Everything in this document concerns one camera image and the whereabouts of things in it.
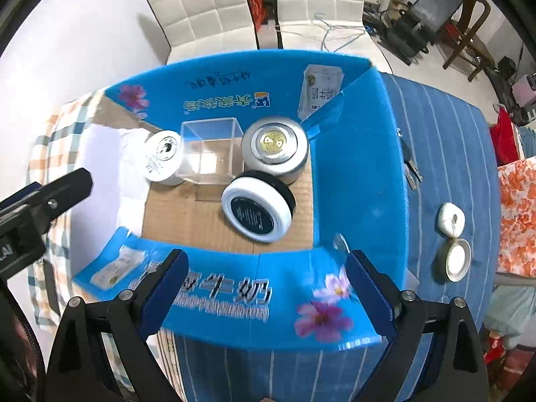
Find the shallow silver tin lid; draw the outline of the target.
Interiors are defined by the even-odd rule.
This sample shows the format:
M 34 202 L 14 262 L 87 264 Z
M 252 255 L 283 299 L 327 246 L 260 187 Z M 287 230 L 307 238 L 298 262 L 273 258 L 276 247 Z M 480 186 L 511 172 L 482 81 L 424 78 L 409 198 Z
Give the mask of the shallow silver tin lid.
M 445 276 L 450 282 L 460 282 L 471 266 L 471 245 L 465 239 L 453 239 L 444 253 Z

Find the white patterned pebble case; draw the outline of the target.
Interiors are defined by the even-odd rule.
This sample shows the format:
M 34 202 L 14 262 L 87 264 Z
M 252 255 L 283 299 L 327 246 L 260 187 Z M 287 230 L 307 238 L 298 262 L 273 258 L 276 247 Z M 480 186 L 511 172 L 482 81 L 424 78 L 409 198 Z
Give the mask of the white patterned pebble case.
M 465 227 L 465 214 L 460 207 L 445 202 L 440 207 L 437 215 L 437 227 L 447 237 L 459 238 Z

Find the white round tin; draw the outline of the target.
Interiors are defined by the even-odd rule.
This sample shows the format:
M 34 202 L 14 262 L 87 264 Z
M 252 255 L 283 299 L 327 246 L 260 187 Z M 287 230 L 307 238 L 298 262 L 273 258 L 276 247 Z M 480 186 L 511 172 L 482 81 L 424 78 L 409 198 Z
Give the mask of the white round tin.
M 184 146 L 179 133 L 161 131 L 151 135 L 143 145 L 143 174 L 151 183 L 177 186 L 184 182 L 179 169 Z

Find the black car key bunch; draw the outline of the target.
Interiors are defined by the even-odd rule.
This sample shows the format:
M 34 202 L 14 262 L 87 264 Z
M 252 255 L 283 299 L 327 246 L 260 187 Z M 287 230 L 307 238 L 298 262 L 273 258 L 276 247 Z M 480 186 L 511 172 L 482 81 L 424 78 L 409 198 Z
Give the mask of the black car key bunch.
M 405 139 L 402 137 L 402 130 L 397 129 L 397 134 L 399 137 L 399 142 L 402 148 L 402 158 L 404 162 L 404 174 L 406 180 L 409 184 L 409 187 L 416 191 L 418 189 L 418 183 L 423 181 L 423 176 L 421 175 L 416 163 L 414 162 L 411 148 L 406 143 Z

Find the white black round jar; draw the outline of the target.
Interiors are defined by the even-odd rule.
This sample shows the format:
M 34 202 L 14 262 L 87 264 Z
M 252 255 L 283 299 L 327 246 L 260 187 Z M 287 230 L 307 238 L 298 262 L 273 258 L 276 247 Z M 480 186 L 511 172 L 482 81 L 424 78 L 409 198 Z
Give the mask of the white black round jar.
M 240 173 L 222 192 L 222 210 L 245 237 L 278 242 L 292 225 L 296 201 L 289 186 L 275 176 L 254 170 Z

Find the clear plastic cube box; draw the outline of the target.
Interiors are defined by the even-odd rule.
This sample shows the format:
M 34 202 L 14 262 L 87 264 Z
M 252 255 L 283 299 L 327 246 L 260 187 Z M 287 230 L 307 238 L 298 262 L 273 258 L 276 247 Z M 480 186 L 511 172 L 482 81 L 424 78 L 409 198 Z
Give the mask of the clear plastic cube box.
M 227 185 L 245 169 L 244 132 L 234 117 L 183 122 L 179 176 L 189 183 Z

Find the blue cardboard box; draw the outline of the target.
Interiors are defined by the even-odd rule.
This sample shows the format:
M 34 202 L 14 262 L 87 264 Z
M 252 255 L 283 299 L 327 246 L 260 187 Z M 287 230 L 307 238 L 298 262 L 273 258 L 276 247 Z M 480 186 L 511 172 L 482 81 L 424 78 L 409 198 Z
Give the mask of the blue cardboard box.
M 294 324 L 299 307 L 312 303 L 325 277 L 344 264 L 332 246 L 336 234 L 401 284 L 409 219 L 401 149 L 383 77 L 368 60 L 314 51 L 242 52 L 170 64 L 126 84 L 145 90 L 147 121 L 162 129 L 220 117 L 247 127 L 272 114 L 296 118 L 311 64 L 340 69 L 342 85 L 318 87 L 323 106 L 305 121 L 312 157 L 292 186 L 297 211 L 283 239 L 260 244 L 246 238 L 219 204 L 197 200 L 182 184 L 153 193 L 143 235 L 119 229 L 75 282 L 108 298 L 112 292 L 90 279 L 121 245 L 159 257 L 177 247 L 197 281 L 172 307 L 168 329 L 223 346 L 290 350 L 323 347 L 314 335 L 297 335 Z

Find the silver round tin can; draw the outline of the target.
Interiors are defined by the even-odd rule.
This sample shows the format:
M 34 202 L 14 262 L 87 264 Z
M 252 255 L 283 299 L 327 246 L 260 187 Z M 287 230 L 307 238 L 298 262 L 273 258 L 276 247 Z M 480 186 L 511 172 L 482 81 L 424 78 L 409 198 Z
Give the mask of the silver round tin can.
M 285 184 L 299 179 L 309 157 L 304 129 L 282 116 L 254 122 L 243 136 L 241 149 L 247 170 L 268 173 Z

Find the plaid checkered cloth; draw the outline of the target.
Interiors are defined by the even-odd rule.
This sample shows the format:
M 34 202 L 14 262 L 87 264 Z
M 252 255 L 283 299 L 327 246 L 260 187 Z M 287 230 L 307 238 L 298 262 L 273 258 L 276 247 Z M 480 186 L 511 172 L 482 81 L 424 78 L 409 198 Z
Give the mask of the plaid checkered cloth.
M 47 183 L 28 185 L 29 194 L 17 210 L 19 259 L 32 264 L 46 252 L 43 236 L 51 223 L 86 199 L 93 187 L 88 170 L 80 168 Z M 8 332 L 18 341 L 21 367 L 34 401 L 120 401 L 122 394 L 107 359 L 101 335 L 114 336 L 134 392 L 141 401 L 176 401 L 179 396 L 146 344 L 162 325 L 188 271 L 186 254 L 173 249 L 158 269 L 145 276 L 136 289 L 115 298 L 87 304 L 83 300 L 65 310 L 45 364 L 36 336 L 27 319 L 14 313 Z

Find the blue striped tablecloth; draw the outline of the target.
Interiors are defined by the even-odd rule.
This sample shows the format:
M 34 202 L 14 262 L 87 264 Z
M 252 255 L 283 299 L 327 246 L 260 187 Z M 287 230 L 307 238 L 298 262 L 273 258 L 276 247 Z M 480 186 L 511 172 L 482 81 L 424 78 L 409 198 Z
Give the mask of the blue striped tablecloth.
M 446 92 L 397 76 L 384 79 L 402 138 L 424 176 L 409 197 L 408 276 L 421 298 L 460 296 L 482 321 L 489 306 L 500 241 L 500 186 L 495 153 L 481 112 Z M 471 245 L 466 276 L 453 283 L 439 274 L 445 238 L 436 226 L 441 205 L 462 209 Z M 378 363 L 385 344 L 336 352 L 261 352 L 216 347 L 176 337 L 189 401 L 348 401 Z

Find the teal blanket pile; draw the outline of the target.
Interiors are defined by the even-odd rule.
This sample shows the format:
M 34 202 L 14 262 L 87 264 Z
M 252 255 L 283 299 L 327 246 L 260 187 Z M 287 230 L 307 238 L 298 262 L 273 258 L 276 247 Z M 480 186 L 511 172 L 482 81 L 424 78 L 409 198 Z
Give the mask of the teal blanket pile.
M 535 278 L 497 273 L 483 325 L 506 347 L 535 347 Z

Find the orange floral cloth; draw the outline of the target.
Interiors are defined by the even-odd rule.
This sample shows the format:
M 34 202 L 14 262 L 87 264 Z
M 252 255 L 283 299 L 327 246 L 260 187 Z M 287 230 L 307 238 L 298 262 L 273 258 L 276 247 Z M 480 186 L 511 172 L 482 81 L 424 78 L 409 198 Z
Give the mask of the orange floral cloth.
M 498 169 L 500 181 L 500 245 L 498 271 L 535 277 L 535 157 Z

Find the red cloth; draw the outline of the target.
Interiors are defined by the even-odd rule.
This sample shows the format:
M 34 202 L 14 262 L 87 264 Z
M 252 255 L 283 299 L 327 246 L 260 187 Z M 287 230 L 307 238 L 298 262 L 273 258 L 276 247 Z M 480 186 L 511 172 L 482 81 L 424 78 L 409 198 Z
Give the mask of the red cloth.
M 499 166 L 519 161 L 520 155 L 516 145 L 513 122 L 503 105 L 498 105 L 498 120 L 490 127 L 490 138 Z

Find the left white padded chair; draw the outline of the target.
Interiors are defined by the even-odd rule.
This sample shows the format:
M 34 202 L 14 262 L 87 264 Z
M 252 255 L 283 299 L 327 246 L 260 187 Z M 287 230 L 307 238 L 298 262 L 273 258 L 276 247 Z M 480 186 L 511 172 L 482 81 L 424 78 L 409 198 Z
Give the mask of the left white padded chair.
M 247 0 L 146 0 L 170 46 L 167 64 L 257 50 Z

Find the white padded chair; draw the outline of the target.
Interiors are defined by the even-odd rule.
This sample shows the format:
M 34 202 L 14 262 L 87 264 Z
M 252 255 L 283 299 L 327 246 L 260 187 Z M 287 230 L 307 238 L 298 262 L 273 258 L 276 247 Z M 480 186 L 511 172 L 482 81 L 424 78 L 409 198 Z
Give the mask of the white padded chair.
M 170 46 L 167 64 L 257 50 L 247 0 L 146 0 Z
M 314 20 L 323 12 L 332 24 L 361 24 L 365 0 L 275 0 L 275 25 L 278 46 L 285 50 L 321 51 L 323 28 Z M 369 33 L 334 54 L 357 55 L 371 61 L 383 73 L 393 70 Z

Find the pink suitcase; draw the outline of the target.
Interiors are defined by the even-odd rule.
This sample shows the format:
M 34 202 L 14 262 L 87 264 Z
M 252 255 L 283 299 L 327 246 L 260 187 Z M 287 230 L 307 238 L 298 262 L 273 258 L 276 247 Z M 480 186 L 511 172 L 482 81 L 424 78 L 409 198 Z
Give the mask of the pink suitcase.
M 536 74 L 522 76 L 512 87 L 513 97 L 520 107 L 531 105 L 536 98 Z

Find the black weight bench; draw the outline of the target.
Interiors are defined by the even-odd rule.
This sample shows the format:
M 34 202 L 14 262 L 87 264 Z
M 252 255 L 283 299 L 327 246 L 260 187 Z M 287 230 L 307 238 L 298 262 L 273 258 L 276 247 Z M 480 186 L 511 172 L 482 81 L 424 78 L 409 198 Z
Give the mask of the black weight bench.
M 406 65 L 428 44 L 436 42 L 437 33 L 459 9 L 462 0 L 416 0 L 408 9 L 399 10 L 399 18 L 382 23 L 378 31 L 380 45 Z

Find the brown wooden chair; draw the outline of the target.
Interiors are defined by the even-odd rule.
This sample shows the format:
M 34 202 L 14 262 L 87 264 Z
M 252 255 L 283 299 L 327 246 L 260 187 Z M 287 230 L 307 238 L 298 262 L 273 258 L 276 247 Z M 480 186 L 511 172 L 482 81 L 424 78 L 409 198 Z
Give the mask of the brown wooden chair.
M 450 19 L 441 30 L 443 41 L 453 49 L 443 64 L 443 69 L 447 69 L 456 59 L 462 59 L 474 67 L 468 75 L 468 82 L 471 83 L 485 68 L 495 67 L 487 46 L 478 37 L 478 32 L 489 15 L 490 4 L 487 0 L 462 0 L 460 18 Z

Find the right white padded chair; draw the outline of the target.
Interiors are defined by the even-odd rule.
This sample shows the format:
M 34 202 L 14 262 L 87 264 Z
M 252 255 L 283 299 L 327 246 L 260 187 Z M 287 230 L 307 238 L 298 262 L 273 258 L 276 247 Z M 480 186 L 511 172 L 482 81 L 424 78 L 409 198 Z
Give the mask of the right white padded chair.
M 275 0 L 275 25 L 278 46 L 285 50 L 321 51 L 323 28 L 314 20 L 323 12 L 332 24 L 361 24 L 365 0 Z M 334 54 L 357 55 L 371 61 L 383 73 L 393 70 L 369 33 Z

